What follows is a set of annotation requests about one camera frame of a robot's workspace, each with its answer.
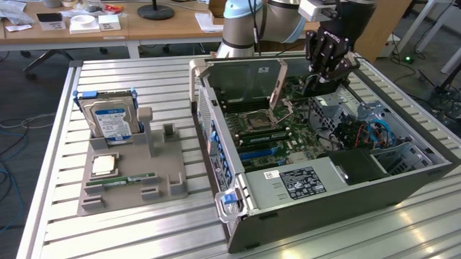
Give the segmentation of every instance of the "motherboard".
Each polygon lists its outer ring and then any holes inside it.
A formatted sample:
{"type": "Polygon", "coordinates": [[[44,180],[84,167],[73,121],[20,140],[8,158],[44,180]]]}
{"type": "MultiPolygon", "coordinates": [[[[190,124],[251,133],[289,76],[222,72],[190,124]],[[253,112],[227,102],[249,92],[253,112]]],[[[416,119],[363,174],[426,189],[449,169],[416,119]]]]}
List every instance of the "motherboard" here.
{"type": "Polygon", "coordinates": [[[274,109],[224,113],[246,172],[317,159],[333,148],[322,145],[309,124],[310,98],[295,87],[305,79],[289,78],[274,109]]]}

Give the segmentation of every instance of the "hard drive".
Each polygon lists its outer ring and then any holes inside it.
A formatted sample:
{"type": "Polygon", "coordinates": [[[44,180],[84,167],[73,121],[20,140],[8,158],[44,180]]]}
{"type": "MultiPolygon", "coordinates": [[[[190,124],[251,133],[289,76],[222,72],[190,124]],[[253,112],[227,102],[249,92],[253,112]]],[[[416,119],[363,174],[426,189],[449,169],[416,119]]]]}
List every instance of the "hard drive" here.
{"type": "Polygon", "coordinates": [[[140,133],[136,118],[136,91],[75,92],[75,103],[84,114],[94,138],[106,138],[108,145],[132,141],[140,133]]]}

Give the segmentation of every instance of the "robotic arm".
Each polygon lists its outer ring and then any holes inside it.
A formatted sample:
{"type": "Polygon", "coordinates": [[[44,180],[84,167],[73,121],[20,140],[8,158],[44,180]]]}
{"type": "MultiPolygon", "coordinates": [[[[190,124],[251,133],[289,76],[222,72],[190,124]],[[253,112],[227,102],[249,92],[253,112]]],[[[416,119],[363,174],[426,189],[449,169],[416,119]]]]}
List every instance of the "robotic arm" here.
{"type": "Polygon", "coordinates": [[[314,75],[303,89],[306,97],[334,92],[349,73],[359,68],[354,45],[374,9],[374,0],[302,0],[299,13],[309,21],[321,21],[318,31],[306,32],[306,59],[314,75]]]}
{"type": "Polygon", "coordinates": [[[302,93],[306,97],[331,93],[359,67],[353,57],[354,44],[374,9],[374,0],[227,0],[216,57],[253,56],[258,40],[294,42],[306,20],[319,22],[318,31],[306,32],[306,59],[313,76],[302,93]]]}

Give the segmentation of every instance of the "aluminum table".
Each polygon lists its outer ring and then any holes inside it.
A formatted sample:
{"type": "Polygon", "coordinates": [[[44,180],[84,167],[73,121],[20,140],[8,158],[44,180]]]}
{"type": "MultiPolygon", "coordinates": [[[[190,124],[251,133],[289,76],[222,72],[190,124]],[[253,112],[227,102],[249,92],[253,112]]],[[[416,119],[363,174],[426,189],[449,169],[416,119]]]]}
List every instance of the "aluminum table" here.
{"type": "MultiPolygon", "coordinates": [[[[460,258],[460,168],[397,206],[254,250],[227,253],[188,108],[188,62],[198,57],[204,56],[87,61],[69,68],[17,258],[460,258]],[[179,129],[190,196],[77,217],[90,130],[71,93],[131,87],[140,106],[152,108],[152,128],[172,122],[179,129]]],[[[461,156],[460,138],[370,64],[361,69],[461,156]]],[[[354,75],[350,80],[362,99],[374,100],[354,75]]]]}

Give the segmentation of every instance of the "hard drive label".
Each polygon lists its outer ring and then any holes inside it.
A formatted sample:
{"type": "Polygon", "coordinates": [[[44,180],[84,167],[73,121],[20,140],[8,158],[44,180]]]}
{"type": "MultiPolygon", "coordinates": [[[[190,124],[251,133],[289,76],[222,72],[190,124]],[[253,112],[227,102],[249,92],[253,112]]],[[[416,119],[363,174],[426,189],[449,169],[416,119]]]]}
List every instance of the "hard drive label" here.
{"type": "Polygon", "coordinates": [[[99,110],[95,114],[104,138],[114,141],[122,141],[130,138],[130,124],[123,120],[126,117],[124,109],[99,110]]]}

